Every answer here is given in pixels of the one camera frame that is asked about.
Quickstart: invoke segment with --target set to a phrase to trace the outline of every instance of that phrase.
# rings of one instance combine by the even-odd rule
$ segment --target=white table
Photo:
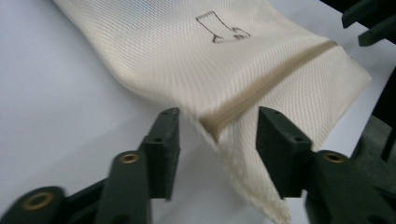
[[[322,147],[350,155],[395,66],[396,46],[360,48],[365,28],[343,30],[341,14],[318,0],[271,2],[372,75]],[[106,177],[112,158],[135,150],[163,109],[125,90],[50,0],[0,0],[0,214],[32,189],[62,186],[69,195]],[[180,128],[173,201],[152,201],[154,223],[270,223],[233,191],[186,120]],[[293,223],[307,223],[304,200],[288,202]]]

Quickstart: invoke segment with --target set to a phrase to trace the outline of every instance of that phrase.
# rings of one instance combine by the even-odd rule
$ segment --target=brass screw
[[[333,152],[327,152],[323,154],[324,159],[334,162],[334,163],[344,163],[346,162],[346,159],[336,153]]]
[[[139,160],[139,156],[134,153],[125,154],[120,158],[120,162],[122,163],[133,163]]]
[[[52,202],[53,193],[51,192],[39,192],[30,198],[28,198],[22,205],[24,210],[33,211],[42,207],[45,207],[47,204]]]

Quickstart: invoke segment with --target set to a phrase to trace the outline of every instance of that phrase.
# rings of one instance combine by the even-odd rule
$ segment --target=black outline print
[[[223,36],[216,35],[216,34],[215,34],[216,31],[209,30],[209,28],[207,28],[207,26],[204,25],[204,24],[200,21],[200,19],[203,19],[203,18],[205,18],[205,17],[209,17],[209,16],[211,16],[212,14],[215,15],[215,17],[217,18],[217,20],[219,20],[219,22],[221,22],[221,24],[222,24],[223,26],[225,26],[227,29],[230,30],[230,32],[232,32],[232,36],[233,36],[232,39],[226,39],[226,38],[223,37]],[[236,28],[236,27],[231,27],[231,28],[230,28],[230,27],[228,27],[228,26],[227,26],[226,24],[224,24],[224,22],[218,17],[218,15],[216,15],[216,13],[215,13],[214,11],[206,12],[204,15],[198,16],[198,17],[196,17],[195,19],[196,19],[199,23],[201,23],[201,25],[203,25],[203,26],[206,28],[206,30],[209,31],[209,32],[213,35],[212,42],[215,43],[215,44],[221,44],[221,43],[230,42],[230,41],[237,41],[237,40],[242,40],[242,39],[246,39],[246,38],[249,38],[249,37],[250,37],[250,34],[249,34],[249,33],[243,31],[243,30],[240,29],[240,28]]]

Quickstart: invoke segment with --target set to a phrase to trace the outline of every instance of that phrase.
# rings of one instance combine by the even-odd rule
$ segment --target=cream ribbed fabric
[[[266,0],[55,2],[122,85],[180,107],[236,190],[275,223],[290,213],[255,150],[258,106],[284,113],[317,150],[370,81]]]

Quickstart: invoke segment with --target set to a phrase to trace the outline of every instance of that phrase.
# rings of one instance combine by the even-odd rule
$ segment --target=printed graphic
[[[250,34],[239,28],[228,27],[214,11],[206,12],[204,15],[196,17],[195,19],[214,35],[212,42],[215,44],[237,41],[250,37]]]

